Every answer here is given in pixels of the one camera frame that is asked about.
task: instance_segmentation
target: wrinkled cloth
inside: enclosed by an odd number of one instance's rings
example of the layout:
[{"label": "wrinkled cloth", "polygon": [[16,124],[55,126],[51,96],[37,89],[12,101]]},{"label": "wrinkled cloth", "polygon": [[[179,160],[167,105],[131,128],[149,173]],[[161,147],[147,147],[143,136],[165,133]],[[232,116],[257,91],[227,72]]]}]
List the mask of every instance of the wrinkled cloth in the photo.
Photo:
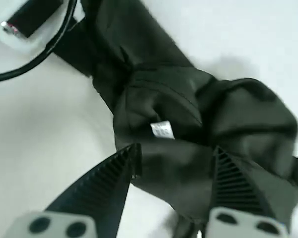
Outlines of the wrinkled cloth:
[{"label": "wrinkled cloth", "polygon": [[[173,139],[156,138],[151,123],[169,121]],[[139,188],[203,226],[217,145],[248,167],[277,220],[288,227],[298,202],[298,124],[282,101],[255,79],[218,81],[192,67],[136,71],[114,111],[117,149],[140,142]]]},{"label": "wrinkled cloth", "polygon": [[[276,218],[290,228],[298,202],[298,124],[255,79],[219,81],[195,69],[138,0],[82,0],[99,55],[93,85],[114,114],[117,149],[143,148],[134,185],[179,214],[174,238],[196,237],[208,220],[212,151],[217,145],[249,170]],[[175,139],[156,138],[170,121]]]}]

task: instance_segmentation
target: screw hole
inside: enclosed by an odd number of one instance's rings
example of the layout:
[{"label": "screw hole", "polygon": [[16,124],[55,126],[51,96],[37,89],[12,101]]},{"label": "screw hole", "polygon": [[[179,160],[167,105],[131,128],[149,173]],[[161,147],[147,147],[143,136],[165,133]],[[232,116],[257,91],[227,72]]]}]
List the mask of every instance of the screw hole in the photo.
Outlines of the screw hole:
[{"label": "screw hole", "polygon": [[33,234],[42,233],[49,227],[50,222],[50,218],[47,217],[37,218],[31,223],[29,230]]},{"label": "screw hole", "polygon": [[260,223],[258,223],[256,228],[259,230],[262,230],[264,232],[267,232],[267,233],[279,235],[278,229],[274,225],[272,225],[268,222],[260,222]]},{"label": "screw hole", "polygon": [[225,214],[225,213],[219,214],[217,216],[217,219],[220,220],[221,222],[224,222],[224,223],[237,225],[237,220],[233,216]]}]

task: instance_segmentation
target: clothing label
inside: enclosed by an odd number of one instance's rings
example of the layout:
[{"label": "clothing label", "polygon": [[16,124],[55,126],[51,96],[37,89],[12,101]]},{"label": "clothing label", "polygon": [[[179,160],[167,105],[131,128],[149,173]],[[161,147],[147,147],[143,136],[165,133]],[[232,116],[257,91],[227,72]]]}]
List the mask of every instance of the clothing label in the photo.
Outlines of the clothing label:
[{"label": "clothing label", "polygon": [[153,134],[158,138],[174,139],[171,124],[168,120],[157,123],[151,123]]}]

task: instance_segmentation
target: care label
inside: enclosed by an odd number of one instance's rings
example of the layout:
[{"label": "care label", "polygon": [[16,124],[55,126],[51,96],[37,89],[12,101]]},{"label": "care label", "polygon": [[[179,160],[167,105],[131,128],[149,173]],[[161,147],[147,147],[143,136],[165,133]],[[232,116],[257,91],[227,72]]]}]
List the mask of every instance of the care label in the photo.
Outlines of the care label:
[{"label": "care label", "polygon": [[151,123],[153,134],[158,138],[174,139],[171,124],[168,120],[157,123]]}]

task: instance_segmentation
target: white plastic part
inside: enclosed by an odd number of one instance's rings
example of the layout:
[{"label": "white plastic part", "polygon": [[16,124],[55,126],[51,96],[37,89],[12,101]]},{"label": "white plastic part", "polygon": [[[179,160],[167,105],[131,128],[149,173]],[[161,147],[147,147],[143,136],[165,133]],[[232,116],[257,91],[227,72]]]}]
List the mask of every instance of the white plastic part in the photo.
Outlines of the white plastic part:
[{"label": "white plastic part", "polygon": [[[31,224],[37,219],[47,218],[49,224],[42,232],[31,232]],[[68,229],[71,225],[81,223],[85,225],[83,234],[76,234],[77,238],[97,238],[95,222],[91,217],[57,213],[57,212],[32,212],[14,221],[3,238],[69,238]]]},{"label": "white plastic part", "polygon": [[[218,219],[219,215],[232,216],[237,224],[230,224]],[[260,223],[268,223],[277,229],[278,234],[265,232],[257,228]],[[286,227],[276,220],[255,216],[225,207],[212,209],[206,230],[206,238],[288,238]]]},{"label": "white plastic part", "polygon": [[[3,30],[2,23],[7,21],[13,16],[28,0],[14,0],[9,2],[9,5],[2,8],[0,14],[0,41],[8,45],[9,47],[27,55],[37,55],[46,46],[46,44],[55,36],[59,30],[66,10],[68,7],[69,0],[64,0],[64,3],[60,8],[37,29],[29,38],[20,38],[12,34],[8,34]],[[74,18],[80,22],[85,17],[85,13],[82,9],[80,0],[77,1]]]}]

